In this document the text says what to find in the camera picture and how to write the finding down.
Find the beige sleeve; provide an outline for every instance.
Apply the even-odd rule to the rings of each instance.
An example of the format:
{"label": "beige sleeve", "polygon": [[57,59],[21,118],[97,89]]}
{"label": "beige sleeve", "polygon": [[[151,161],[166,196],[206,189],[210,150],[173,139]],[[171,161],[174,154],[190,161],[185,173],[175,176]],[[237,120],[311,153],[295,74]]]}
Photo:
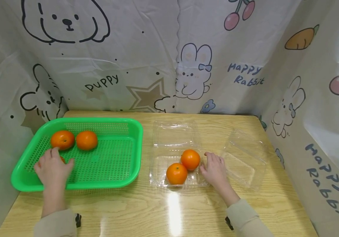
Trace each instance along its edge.
{"label": "beige sleeve", "polygon": [[43,217],[34,227],[34,237],[76,237],[75,214],[71,209]]}
{"label": "beige sleeve", "polygon": [[238,237],[273,237],[273,234],[261,222],[259,215],[246,200],[239,200],[231,205],[226,212]]}

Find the green tray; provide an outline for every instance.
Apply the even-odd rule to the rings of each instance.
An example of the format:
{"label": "green tray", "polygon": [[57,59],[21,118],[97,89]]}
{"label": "green tray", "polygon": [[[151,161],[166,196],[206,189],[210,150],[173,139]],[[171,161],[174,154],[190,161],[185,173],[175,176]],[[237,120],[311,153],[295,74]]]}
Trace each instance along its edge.
{"label": "green tray", "polygon": [[75,136],[84,130],[97,134],[98,145],[90,151],[76,144],[60,155],[75,167],[67,189],[108,189],[129,185],[138,176],[142,155],[143,127],[129,118],[59,118],[43,125],[34,135],[12,173],[12,185],[22,192],[43,190],[34,165],[51,148],[51,136],[69,130]]}

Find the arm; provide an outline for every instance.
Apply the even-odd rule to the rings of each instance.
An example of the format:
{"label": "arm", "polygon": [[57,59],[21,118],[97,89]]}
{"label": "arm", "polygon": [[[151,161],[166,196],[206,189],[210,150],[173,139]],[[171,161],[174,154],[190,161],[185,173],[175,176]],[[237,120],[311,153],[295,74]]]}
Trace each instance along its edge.
{"label": "arm", "polygon": [[207,168],[200,167],[202,175],[221,195],[227,208],[227,217],[236,230],[238,237],[273,237],[269,229],[261,222],[259,215],[242,200],[227,180],[225,161],[214,153],[206,152]]}
{"label": "arm", "polygon": [[227,217],[238,237],[273,237],[256,211],[246,200],[240,199],[228,182],[216,185],[216,191],[228,207],[226,210]]}
{"label": "arm", "polygon": [[64,164],[58,148],[47,150],[34,169],[44,185],[42,219],[34,227],[35,237],[76,237],[75,215],[65,204],[65,183],[73,160]]}

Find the child's hand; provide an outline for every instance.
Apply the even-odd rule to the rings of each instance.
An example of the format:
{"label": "child's hand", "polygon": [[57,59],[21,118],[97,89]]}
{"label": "child's hand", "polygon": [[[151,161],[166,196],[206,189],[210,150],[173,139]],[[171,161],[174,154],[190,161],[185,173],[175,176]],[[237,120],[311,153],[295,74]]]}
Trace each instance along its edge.
{"label": "child's hand", "polygon": [[205,155],[207,156],[207,168],[201,165],[201,173],[206,181],[221,195],[225,204],[230,207],[230,205],[237,203],[240,197],[227,180],[225,160],[214,153],[205,152]]}
{"label": "child's hand", "polygon": [[200,170],[206,181],[216,189],[222,185],[230,185],[227,181],[225,160],[214,154],[205,152],[207,156],[207,167],[201,165]]}
{"label": "child's hand", "polygon": [[59,148],[48,149],[39,161],[34,165],[44,189],[64,190],[65,183],[74,167],[74,160],[64,164],[60,159]]}

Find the cartoon rabbit drawing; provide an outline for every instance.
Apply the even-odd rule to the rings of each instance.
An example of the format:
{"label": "cartoon rabbit drawing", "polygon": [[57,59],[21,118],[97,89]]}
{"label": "cartoon rabbit drawing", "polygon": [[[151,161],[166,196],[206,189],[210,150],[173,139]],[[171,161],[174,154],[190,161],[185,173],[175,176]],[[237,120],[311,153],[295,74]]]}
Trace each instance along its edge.
{"label": "cartoon rabbit drawing", "polygon": [[181,51],[181,62],[176,69],[176,97],[198,100],[209,91],[205,85],[211,77],[211,48],[204,44],[197,49],[187,43]]}
{"label": "cartoon rabbit drawing", "polygon": [[298,76],[287,88],[279,109],[273,115],[272,126],[277,136],[285,138],[288,135],[286,126],[292,125],[293,119],[296,117],[296,110],[306,99],[305,91],[300,88],[300,85],[301,77]]}
{"label": "cartoon rabbit drawing", "polygon": [[103,42],[110,34],[109,20],[96,0],[64,4],[63,1],[21,0],[21,5],[23,27],[44,43]]}
{"label": "cartoon rabbit drawing", "polygon": [[36,110],[47,121],[64,115],[64,112],[60,113],[62,107],[65,107],[64,98],[60,96],[61,92],[49,73],[40,64],[33,66],[33,73],[38,82],[37,88],[21,95],[21,107],[26,111]]}

